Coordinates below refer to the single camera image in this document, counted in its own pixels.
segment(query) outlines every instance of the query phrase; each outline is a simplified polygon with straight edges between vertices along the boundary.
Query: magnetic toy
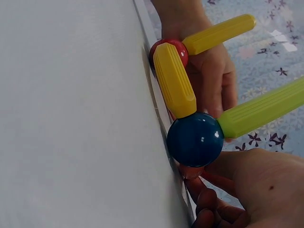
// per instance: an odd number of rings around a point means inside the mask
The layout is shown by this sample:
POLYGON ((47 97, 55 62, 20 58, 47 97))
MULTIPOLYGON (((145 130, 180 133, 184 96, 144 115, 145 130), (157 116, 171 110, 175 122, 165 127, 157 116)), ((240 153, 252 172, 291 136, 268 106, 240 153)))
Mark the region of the magnetic toy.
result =
POLYGON ((176 120, 167 135, 169 154, 189 167, 202 167, 220 154, 224 139, 235 139, 304 104, 304 77, 224 111, 214 119, 197 112, 196 97, 185 66, 196 55, 250 31, 255 18, 245 14, 178 40, 163 39, 150 51, 167 108, 176 120))

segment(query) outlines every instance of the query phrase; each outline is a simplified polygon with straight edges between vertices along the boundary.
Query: red plastic ball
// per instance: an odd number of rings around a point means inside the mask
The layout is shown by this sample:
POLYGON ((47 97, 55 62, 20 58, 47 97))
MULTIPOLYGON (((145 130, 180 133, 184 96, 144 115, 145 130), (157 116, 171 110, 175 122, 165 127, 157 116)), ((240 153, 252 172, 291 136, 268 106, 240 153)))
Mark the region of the red plastic ball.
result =
POLYGON ((150 53, 149 53, 149 61, 150 61, 151 66, 154 68, 153 55, 156 50, 156 47, 163 43, 169 43, 176 47, 176 50, 179 53, 181 62, 183 64, 183 66, 186 67, 186 65, 188 63, 188 51, 182 42, 175 40, 175 39, 161 39, 152 46, 150 53))

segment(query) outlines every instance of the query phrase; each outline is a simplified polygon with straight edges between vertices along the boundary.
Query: floral bedsheet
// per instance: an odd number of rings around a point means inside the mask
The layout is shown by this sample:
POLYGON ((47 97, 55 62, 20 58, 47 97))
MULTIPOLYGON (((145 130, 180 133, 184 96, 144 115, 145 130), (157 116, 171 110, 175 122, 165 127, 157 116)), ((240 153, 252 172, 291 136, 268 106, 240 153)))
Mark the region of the floral bedsheet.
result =
MULTIPOLYGON (((203 0, 213 23, 249 13, 256 27, 225 42, 236 65, 239 102, 248 101, 304 75, 303 0, 203 0)), ((158 39, 161 23, 149 0, 145 0, 158 39)), ((226 144, 224 150, 254 147, 304 157, 304 107, 226 144)), ((216 189, 223 200, 238 200, 216 189)))

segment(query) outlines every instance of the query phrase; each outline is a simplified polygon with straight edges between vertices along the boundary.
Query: white wall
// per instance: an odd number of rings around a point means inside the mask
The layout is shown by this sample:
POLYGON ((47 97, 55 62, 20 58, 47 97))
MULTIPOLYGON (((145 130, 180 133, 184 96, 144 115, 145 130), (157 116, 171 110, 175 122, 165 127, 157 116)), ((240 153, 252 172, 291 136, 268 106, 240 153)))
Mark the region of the white wall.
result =
POLYGON ((132 0, 0 1, 0 227, 185 228, 132 0))

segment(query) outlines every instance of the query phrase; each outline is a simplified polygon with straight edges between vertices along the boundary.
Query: blue plastic ball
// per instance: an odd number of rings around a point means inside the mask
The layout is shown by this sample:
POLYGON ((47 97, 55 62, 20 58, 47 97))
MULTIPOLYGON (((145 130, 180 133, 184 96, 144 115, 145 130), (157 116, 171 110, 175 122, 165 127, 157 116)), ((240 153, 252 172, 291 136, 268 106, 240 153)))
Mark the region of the blue plastic ball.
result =
POLYGON ((167 135, 169 154, 190 167, 202 167, 213 162, 223 143, 224 134, 219 123, 206 113, 194 113, 175 120, 167 135))

